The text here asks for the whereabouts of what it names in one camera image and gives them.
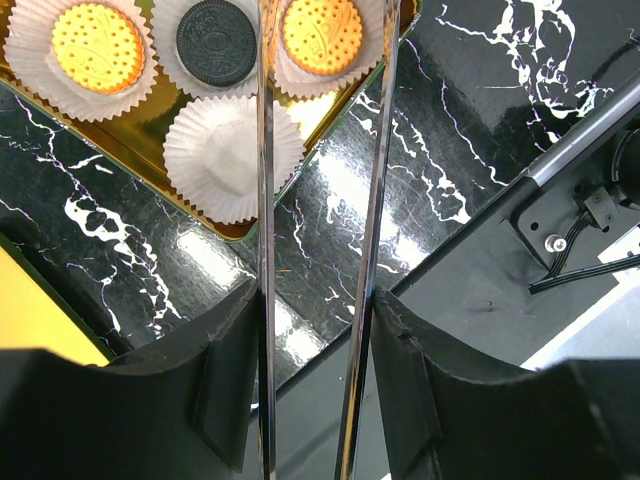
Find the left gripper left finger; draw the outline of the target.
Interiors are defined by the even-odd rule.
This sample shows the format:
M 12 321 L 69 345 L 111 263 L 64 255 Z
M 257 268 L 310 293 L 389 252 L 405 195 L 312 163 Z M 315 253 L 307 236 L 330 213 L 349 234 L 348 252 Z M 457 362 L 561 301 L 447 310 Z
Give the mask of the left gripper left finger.
M 244 463 L 259 292 L 104 367 L 42 349 L 1 354 L 5 479 L 228 479 Z

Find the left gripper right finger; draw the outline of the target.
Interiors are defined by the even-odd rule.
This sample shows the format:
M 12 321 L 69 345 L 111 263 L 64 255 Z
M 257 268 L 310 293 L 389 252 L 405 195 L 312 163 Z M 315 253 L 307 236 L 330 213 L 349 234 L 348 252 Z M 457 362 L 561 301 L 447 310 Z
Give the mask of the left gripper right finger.
M 635 479 L 639 364 L 528 371 L 428 323 L 385 290 L 371 346 L 396 479 Z

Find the steel serving tongs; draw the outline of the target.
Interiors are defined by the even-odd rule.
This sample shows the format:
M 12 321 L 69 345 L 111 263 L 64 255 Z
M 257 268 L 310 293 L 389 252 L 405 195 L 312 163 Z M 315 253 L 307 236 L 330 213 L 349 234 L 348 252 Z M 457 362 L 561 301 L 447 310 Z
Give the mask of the steel serving tongs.
M 270 479 L 351 479 L 365 397 L 373 290 L 383 218 L 397 70 L 400 5 L 387 1 L 384 55 L 368 76 L 375 92 L 352 94 L 319 139 L 275 217 L 287 230 L 261 246 L 272 269 L 295 277 L 283 295 L 308 319 L 323 347 L 277 391 L 265 437 Z

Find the black sandwich cookie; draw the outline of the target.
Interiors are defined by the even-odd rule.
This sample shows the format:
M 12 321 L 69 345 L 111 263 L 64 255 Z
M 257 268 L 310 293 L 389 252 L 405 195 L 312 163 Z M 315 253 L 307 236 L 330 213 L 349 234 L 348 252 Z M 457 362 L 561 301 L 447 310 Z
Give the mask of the black sandwich cookie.
M 213 87 L 244 80 L 257 55 L 252 22 L 228 1 L 201 1 L 187 10 L 177 27 L 176 47 L 186 70 Z

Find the yellow dotted round cookie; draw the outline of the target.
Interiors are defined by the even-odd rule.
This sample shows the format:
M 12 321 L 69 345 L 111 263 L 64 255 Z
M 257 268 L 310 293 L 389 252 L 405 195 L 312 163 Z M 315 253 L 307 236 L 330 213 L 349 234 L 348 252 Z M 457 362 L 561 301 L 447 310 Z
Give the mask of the yellow dotted round cookie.
M 145 61 L 142 35 L 114 7 L 81 3 L 60 14 L 52 31 L 55 59 L 67 76 L 98 94 L 116 94 L 132 87 Z

